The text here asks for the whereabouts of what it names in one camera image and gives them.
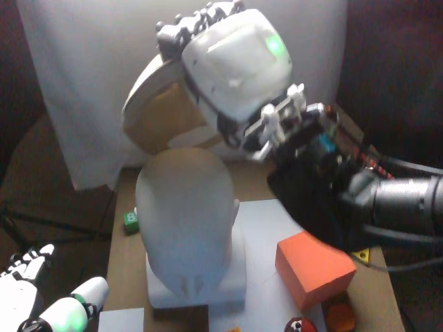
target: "blue component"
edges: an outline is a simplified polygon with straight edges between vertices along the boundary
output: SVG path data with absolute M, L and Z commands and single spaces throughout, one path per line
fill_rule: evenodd
M 318 141 L 320 142 L 320 144 L 323 146 L 323 148 L 327 153 L 335 151 L 335 144 L 329 139 L 329 137 L 325 133 L 322 133 L 318 137 Z

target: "red toy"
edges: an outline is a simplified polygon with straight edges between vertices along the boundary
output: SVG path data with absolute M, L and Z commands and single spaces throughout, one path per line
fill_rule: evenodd
M 284 332 L 317 332 L 317 329 L 307 318 L 295 317 L 286 324 Z

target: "robotic hand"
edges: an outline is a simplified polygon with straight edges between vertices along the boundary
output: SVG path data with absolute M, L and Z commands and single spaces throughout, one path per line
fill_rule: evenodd
M 185 82 L 188 97 L 229 147 L 275 162 L 271 190 L 315 237 L 347 252 L 443 244 L 434 236 L 443 221 L 443 171 L 374 156 L 333 108 L 307 105 L 282 39 L 258 10 L 241 1 L 209 3 L 191 17 L 178 15 L 175 24 L 159 22 L 156 31 L 161 58 L 175 64 L 163 72 Z M 124 115 L 141 104 L 137 87 Z M 130 124 L 124 120 L 124 129 Z
M 31 248 L 23 257 L 13 255 L 12 265 L 0 274 L 0 320 L 5 332 L 79 332 L 102 310 L 109 288 L 105 279 L 95 277 L 77 287 L 70 297 L 59 299 L 41 315 L 43 299 L 36 282 L 49 265 L 54 246 Z

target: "floor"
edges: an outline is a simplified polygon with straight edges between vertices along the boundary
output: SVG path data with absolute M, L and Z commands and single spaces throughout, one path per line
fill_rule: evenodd
M 111 199 L 110 208 L 105 211 Z M 104 216 L 103 231 L 110 232 L 114 220 L 115 196 L 100 187 L 75 192 L 57 144 L 48 116 L 43 116 L 16 148 L 6 178 L 0 188 L 0 200 L 26 214 L 43 216 L 72 225 L 97 229 Z M 20 223 L 29 239 L 62 238 L 73 233 L 44 226 Z M 0 266 L 8 264 L 17 250 L 0 231 Z M 46 304 L 68 295 L 78 284 L 91 277 L 106 276 L 108 242 L 84 242 L 56 246 L 54 266 L 44 280 L 42 294 Z M 408 259 L 404 252 L 386 251 L 388 264 Z M 443 332 L 442 278 L 439 268 L 425 268 L 409 273 L 391 274 L 399 305 L 407 312 L 416 331 Z M 91 324 L 87 331 L 96 331 Z

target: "mannequin base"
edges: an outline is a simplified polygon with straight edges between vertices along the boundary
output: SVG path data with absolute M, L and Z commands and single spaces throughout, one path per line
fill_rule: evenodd
M 246 296 L 246 255 L 242 230 L 234 223 L 232 255 L 223 279 L 207 298 L 190 301 L 177 297 L 152 272 L 146 255 L 147 294 L 153 308 L 179 308 L 224 302 L 240 302 Z

